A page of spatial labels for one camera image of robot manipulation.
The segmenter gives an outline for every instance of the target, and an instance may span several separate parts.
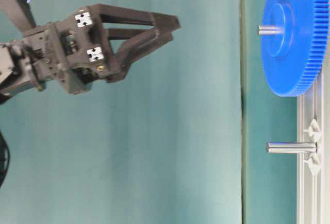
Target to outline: metal shaft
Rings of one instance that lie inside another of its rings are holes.
[[[283,143],[269,142],[266,146],[268,153],[316,153],[317,147],[315,143]]]
[[[275,25],[259,25],[258,35],[260,36],[271,36],[276,34],[281,34],[281,29]]]

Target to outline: metal peg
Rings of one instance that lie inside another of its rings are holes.
[[[271,36],[276,34],[282,34],[282,31],[279,27],[276,27],[275,25],[258,26],[258,35],[260,36]]]
[[[283,143],[283,142],[269,142],[266,146],[268,153],[316,153],[317,146],[315,143]]]

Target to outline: black wire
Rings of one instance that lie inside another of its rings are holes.
[[[9,147],[4,137],[2,136],[1,131],[0,131],[0,155],[1,155],[0,156],[0,187],[1,187],[7,176],[9,163],[10,163]]]

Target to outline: gear teeth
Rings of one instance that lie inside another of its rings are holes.
[[[329,0],[314,0],[314,27],[312,46],[303,75],[290,93],[296,97],[304,94],[314,83],[322,68],[329,33]]]

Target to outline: robotic arm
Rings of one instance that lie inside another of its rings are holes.
[[[0,9],[23,35],[21,41],[0,43],[0,104],[33,87],[42,91],[51,80],[70,94],[90,90],[96,80],[121,81],[133,62],[172,41],[172,32],[180,28],[176,16],[101,4],[79,8],[63,21],[36,26],[29,2],[0,0]],[[152,28],[104,28],[103,23]],[[111,40],[124,41],[114,51]],[[10,157],[1,134],[0,148],[1,186]]]

